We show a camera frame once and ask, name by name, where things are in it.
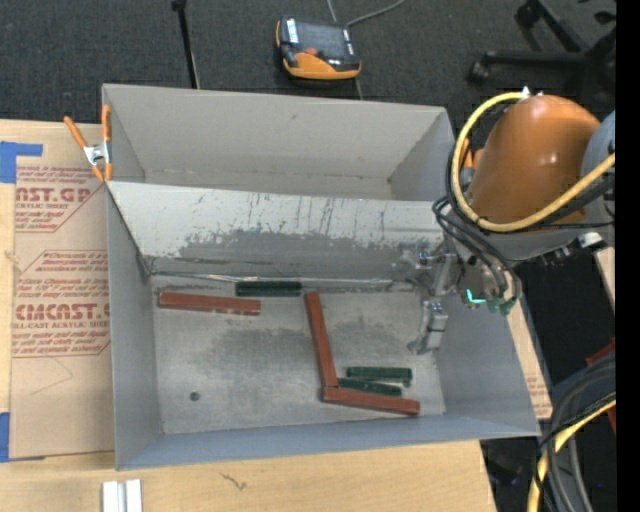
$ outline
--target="cardboard sheet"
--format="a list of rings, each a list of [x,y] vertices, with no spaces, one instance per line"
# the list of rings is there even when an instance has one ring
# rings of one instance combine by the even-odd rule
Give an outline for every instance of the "cardboard sheet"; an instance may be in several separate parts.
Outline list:
[[[15,158],[9,456],[112,449],[104,187],[63,123],[0,121],[0,139],[41,153]]]

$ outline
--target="clamp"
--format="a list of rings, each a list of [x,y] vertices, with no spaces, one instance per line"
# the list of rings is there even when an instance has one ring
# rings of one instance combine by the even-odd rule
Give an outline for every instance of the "clamp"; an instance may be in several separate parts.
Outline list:
[[[69,116],[64,117],[64,123],[69,127],[71,135],[78,143],[78,146],[84,151],[87,160],[91,164],[93,174],[96,178],[104,183],[105,180],[110,180],[113,174],[113,163],[111,162],[111,108],[109,105],[102,106],[102,143],[95,146],[89,146],[87,141],[80,133],[80,130],[75,125],[73,120]],[[104,159],[104,173],[98,168],[98,160]]]

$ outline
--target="green light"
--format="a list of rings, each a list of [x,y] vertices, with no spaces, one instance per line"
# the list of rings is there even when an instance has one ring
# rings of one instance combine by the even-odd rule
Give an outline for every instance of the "green light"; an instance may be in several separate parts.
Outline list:
[[[485,302],[487,302],[485,299],[474,299],[473,294],[471,293],[471,290],[469,290],[469,288],[467,288],[467,299],[469,300],[469,302],[471,302],[471,304],[484,304]]]

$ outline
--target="blue tape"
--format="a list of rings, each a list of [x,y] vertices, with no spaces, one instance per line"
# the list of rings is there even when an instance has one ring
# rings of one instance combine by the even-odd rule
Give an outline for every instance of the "blue tape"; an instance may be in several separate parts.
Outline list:
[[[0,142],[0,183],[16,182],[18,156],[42,156],[42,144]]]
[[[9,462],[9,413],[0,413],[0,464]]]

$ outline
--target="wire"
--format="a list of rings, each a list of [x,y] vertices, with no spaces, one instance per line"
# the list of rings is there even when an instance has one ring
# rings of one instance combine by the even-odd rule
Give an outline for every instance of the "wire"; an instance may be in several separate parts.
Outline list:
[[[355,18],[351,21],[349,21],[347,23],[347,27],[352,27],[353,25],[355,25],[356,23],[360,23],[362,21],[366,21],[368,19],[374,18],[376,16],[380,16],[381,14],[385,14],[393,9],[395,9],[396,7],[400,7],[406,0],[399,0],[398,2],[391,4],[383,9],[380,9],[378,11],[374,11],[372,13],[369,14],[365,14],[364,16],[360,16],[358,18]]]
[[[583,392],[593,386],[594,384],[605,380],[607,378],[611,378],[615,375],[615,360],[610,355],[606,359],[600,360],[599,364],[594,364],[588,368],[585,375],[574,384],[569,390],[567,390],[560,400],[555,404],[554,411],[551,418],[551,426],[552,428],[557,427],[562,421],[562,418],[566,411],[573,413],[573,410],[576,408],[578,401],[580,400]],[[610,400],[611,398],[615,398],[615,392],[610,393],[605,397]],[[571,445],[575,444],[575,439],[572,438],[574,443],[570,443],[569,449],[571,450]],[[549,445],[547,450],[549,451],[549,461],[551,465],[550,470],[550,478],[554,485],[554,494],[557,494],[562,500],[563,504],[568,510],[573,510],[574,507],[572,505],[571,498],[569,497],[569,493],[567,492],[564,482],[560,477],[560,466],[558,464],[558,459],[556,454],[552,450],[552,446]],[[577,448],[574,446],[574,457],[577,459]],[[580,497],[584,508],[588,512],[592,512],[591,502],[587,495],[587,490],[584,487],[584,481],[581,478],[581,470],[579,468],[579,464],[573,467],[573,476],[576,487],[578,488],[578,496]]]
[[[468,142],[465,142],[471,128],[476,124],[478,119],[490,108],[498,105],[499,103],[504,103],[507,101],[520,101],[522,99],[528,98],[528,92],[507,92],[504,94],[499,94],[485,101],[480,107],[478,107],[475,112],[469,117],[465,125],[462,127],[460,134],[458,135],[458,139],[454,146],[453,159],[451,161],[451,185],[453,189],[453,194],[455,197],[457,208],[464,214],[464,216],[469,219],[471,222],[476,224],[479,228],[482,228],[486,231],[491,231],[495,233],[511,233],[514,231],[518,231],[524,228],[528,228],[533,226],[534,224],[543,221],[552,213],[555,213],[558,209],[565,206],[569,201],[577,197],[581,192],[583,192],[589,185],[595,182],[600,176],[605,174],[613,165],[615,164],[615,152],[611,153],[607,158],[605,158],[600,164],[598,164],[593,170],[591,170],[588,174],[586,174],[582,179],[580,179],[577,183],[575,183],[569,190],[563,193],[560,197],[556,198],[554,201],[549,203],[547,206],[542,208],[541,210],[525,217],[524,219],[520,219],[514,222],[507,223],[495,223],[491,222],[485,218],[482,218],[478,215],[471,205],[467,202],[464,193],[462,192],[462,188],[460,186],[460,172],[459,172],[459,163],[460,163],[460,154],[462,148]]]
[[[452,153],[450,155],[450,158],[453,159],[454,157],[454,153]],[[447,173],[445,175],[445,187],[446,187],[446,193],[447,193],[447,201],[448,204],[451,205],[451,208],[454,210],[454,212],[457,211],[457,209],[455,208],[456,203],[455,203],[455,198],[453,195],[453,190],[452,190],[452,186],[451,186],[451,175],[449,173]],[[466,191],[466,187],[463,188],[462,192],[464,193]],[[463,219],[464,216],[463,214],[459,213],[459,216]],[[511,276],[511,286],[513,287],[513,298],[512,300],[519,300],[520,296],[522,295],[522,290],[521,290],[521,283],[520,283],[520,278],[517,276],[517,274],[515,273],[513,267],[511,266],[511,264],[507,261],[507,259],[500,253],[500,251],[498,251],[498,249],[496,249],[488,240],[486,237],[481,236],[479,233],[475,232],[474,230],[472,230],[470,227],[468,226],[464,226],[458,223],[454,223],[451,221],[451,219],[447,218],[447,221],[450,222],[451,224],[453,224],[455,227],[458,228],[458,230],[464,234],[467,238],[472,238],[477,244],[479,244],[481,246],[481,248],[487,252],[489,255],[493,256],[495,259],[497,259],[500,264],[507,270],[507,272],[509,273],[509,275]],[[489,264],[489,268],[492,272],[493,271],[493,266]],[[506,288],[501,288],[501,294],[503,294],[506,291]]]
[[[529,496],[527,502],[527,512],[534,512],[538,510],[540,493],[542,492],[542,483],[544,478],[550,470],[551,478],[556,486],[556,490],[560,498],[562,498],[565,506],[569,510],[573,510],[571,502],[566,494],[566,490],[563,487],[562,482],[558,475],[558,467],[556,464],[556,454],[560,449],[571,440],[574,434],[580,430],[584,425],[589,423],[596,416],[599,416],[604,411],[610,409],[615,405],[616,393],[615,391],[608,395],[596,400],[587,407],[583,408],[577,415],[572,414],[568,419],[563,418],[566,411],[571,411],[575,407],[577,400],[580,398],[585,389],[599,382],[602,379],[611,377],[612,372],[615,371],[615,357],[613,354],[602,358],[601,360],[590,366],[585,374],[576,381],[565,393],[560,397],[558,402],[554,405],[554,410],[551,418],[550,432],[540,442],[540,449],[542,450],[542,456],[538,462],[537,468],[534,473],[534,479],[529,489]],[[579,487],[581,479],[576,480],[576,484]],[[587,497],[586,489],[579,489],[580,496]]]
[[[613,398],[612,400],[610,400],[606,404],[604,404],[602,407],[600,407],[599,409],[597,409],[596,411],[594,411],[593,413],[588,415],[583,420],[581,420],[581,421],[575,423],[574,425],[572,425],[570,427],[567,427],[564,430],[560,431],[554,438],[555,443],[554,443],[554,446],[553,446],[553,450],[555,451],[555,453],[560,451],[560,449],[566,444],[566,442],[569,439],[571,439],[571,437],[573,435],[575,435],[575,433],[578,432],[583,426],[585,426],[587,423],[589,423],[594,418],[600,416],[602,413],[608,411],[609,409],[611,409],[615,405],[616,405],[616,399]],[[549,469],[549,452],[545,451],[542,454],[542,457],[540,458],[540,461],[538,462],[538,465],[536,467],[536,474],[537,474],[538,480],[541,483],[544,482],[544,478],[545,478],[545,476],[547,474],[548,469]],[[529,489],[529,496],[528,496],[528,500],[527,500],[527,512],[537,512],[538,511],[538,504],[539,504],[539,500],[540,500],[540,492],[541,492],[541,489],[539,487],[539,484],[538,484],[537,481],[534,480],[531,483],[531,487]]]
[[[327,6],[329,7],[329,11],[331,12],[331,18],[334,23],[338,23],[338,17],[336,16],[336,10],[333,8],[333,2],[331,0],[327,0]]]
[[[403,3],[405,3],[406,0],[399,0],[398,2],[388,5],[387,7],[384,7],[383,9],[374,11],[374,12],[370,12],[369,14],[365,14],[363,16],[359,16],[358,18],[355,18],[351,21],[348,21],[345,24],[345,27],[352,27],[353,25],[357,24],[357,23],[361,23],[363,21],[369,20],[371,18],[375,18],[376,16],[380,16],[381,14],[385,14],[393,9],[395,9],[396,7],[400,7]],[[333,18],[334,23],[338,23],[338,17],[336,16],[336,10],[333,7],[333,2],[331,2],[331,0],[327,0],[327,6],[329,7],[329,11],[331,12],[331,18]]]
[[[380,16],[381,14],[385,14],[393,9],[395,9],[396,7],[400,7],[400,5],[402,5],[403,3],[405,3],[406,0],[399,0],[398,2],[389,5],[383,9],[380,9],[378,11],[374,11],[374,12],[370,12],[369,14],[365,14],[364,16],[360,16],[358,18],[355,18],[349,22],[347,22],[345,24],[345,27],[347,28],[351,28],[353,25],[355,25],[356,23],[360,23],[362,21],[366,21],[368,19],[374,18],[376,16]],[[336,10],[333,7],[333,2],[331,0],[327,0],[327,7],[329,7],[329,12],[331,13],[331,19],[333,19],[334,23],[338,23],[338,16],[336,15]],[[362,93],[362,87],[360,86],[360,80],[358,80],[357,78],[354,79],[355,84],[356,84],[356,90],[358,91],[358,97],[361,100],[364,100],[364,94]]]

